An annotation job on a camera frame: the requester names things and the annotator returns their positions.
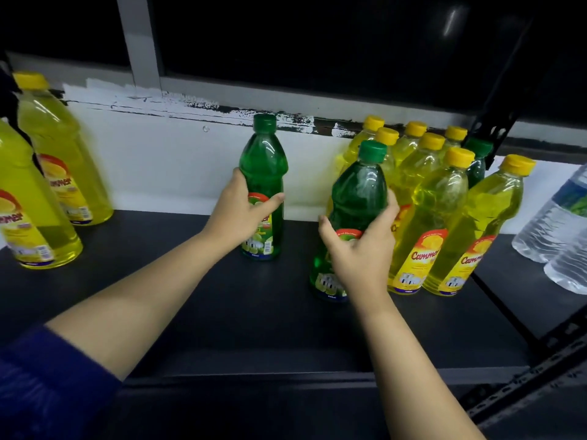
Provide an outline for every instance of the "blue label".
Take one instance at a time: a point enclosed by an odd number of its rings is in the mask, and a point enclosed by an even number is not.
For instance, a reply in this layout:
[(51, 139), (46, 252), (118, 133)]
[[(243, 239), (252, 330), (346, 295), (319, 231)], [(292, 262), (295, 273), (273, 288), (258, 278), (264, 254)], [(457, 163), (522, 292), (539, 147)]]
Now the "blue label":
[(559, 207), (577, 216), (587, 218), (587, 188), (567, 181), (552, 197)]

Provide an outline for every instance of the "bottle label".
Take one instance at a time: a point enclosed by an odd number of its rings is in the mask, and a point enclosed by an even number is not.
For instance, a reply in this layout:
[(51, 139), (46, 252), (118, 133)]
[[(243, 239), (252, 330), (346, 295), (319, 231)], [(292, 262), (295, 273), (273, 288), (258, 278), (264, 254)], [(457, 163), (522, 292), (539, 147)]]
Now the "bottle label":
[(559, 207), (587, 218), (587, 188), (568, 180), (552, 197)]
[[(336, 231), (338, 237), (342, 240), (360, 239), (363, 236), (363, 232), (352, 228), (341, 228)], [(338, 278), (332, 270), (332, 263), (330, 262), (330, 253), (327, 251), (324, 258), (325, 272), (318, 273), (314, 287), (320, 292), (326, 294), (326, 296), (335, 301), (346, 301), (346, 290), (342, 284), (338, 281)]]
[(0, 190), (0, 230), (14, 257), (25, 266), (47, 266), (55, 255), (47, 241), (8, 191)]
[(465, 281), (471, 276), (477, 264), (481, 262), (494, 239), (495, 236), (484, 236), (473, 242), (442, 280), (438, 292), (441, 295), (455, 295), (463, 288)]
[[(269, 198), (263, 193), (249, 193), (249, 203), (260, 205)], [(273, 255), (273, 225), (272, 215), (259, 222), (259, 227), (253, 236), (241, 244), (242, 249), (253, 258), (269, 259)]]
[(397, 229), (400, 228), (400, 222), (403, 218), (406, 217), (406, 214), (411, 206), (412, 206), (411, 204), (408, 204), (408, 205), (402, 205), (400, 207), (400, 211), (397, 214), (395, 221), (393, 221), (393, 224), (392, 224), (392, 233), (397, 232)]
[(447, 233), (446, 229), (422, 233), (392, 281), (396, 292), (410, 294), (422, 287)]
[(93, 219), (92, 211), (87, 206), (65, 162), (48, 154), (39, 154), (39, 162), (51, 189), (57, 195), (57, 200), (71, 223), (89, 224)]

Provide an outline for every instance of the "clear water bottle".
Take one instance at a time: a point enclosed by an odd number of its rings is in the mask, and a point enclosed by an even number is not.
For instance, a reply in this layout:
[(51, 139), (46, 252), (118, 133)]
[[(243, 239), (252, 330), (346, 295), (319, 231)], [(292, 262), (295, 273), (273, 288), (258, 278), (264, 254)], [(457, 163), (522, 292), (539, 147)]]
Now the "clear water bottle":
[(587, 229), (544, 266), (544, 273), (562, 288), (587, 295)]
[(512, 246), (536, 262), (548, 262), (587, 228), (587, 163), (528, 222)]

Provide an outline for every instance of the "brand logo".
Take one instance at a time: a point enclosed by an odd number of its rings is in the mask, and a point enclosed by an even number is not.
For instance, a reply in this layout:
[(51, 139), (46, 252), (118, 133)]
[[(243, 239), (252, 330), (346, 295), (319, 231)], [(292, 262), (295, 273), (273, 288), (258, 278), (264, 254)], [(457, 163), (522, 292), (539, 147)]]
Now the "brand logo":
[(483, 258), (483, 255), (474, 256), (472, 258), (465, 256), (463, 259), (461, 259), (461, 264), (473, 264), (474, 262), (479, 262), (481, 258)]
[(22, 213), (5, 214), (4, 216), (0, 216), (0, 225), (17, 221), (22, 221)]
[(66, 178), (66, 179), (59, 179), (57, 181), (51, 181), (49, 184), (51, 186), (64, 186), (64, 185), (71, 185), (72, 180), (71, 178)]
[(434, 258), (437, 254), (438, 254), (438, 250), (430, 251), (428, 253), (418, 253), (417, 251), (414, 251), (414, 253), (412, 253), (412, 259), (414, 259), (416, 261), (419, 261), (421, 259), (430, 259), (430, 258)]

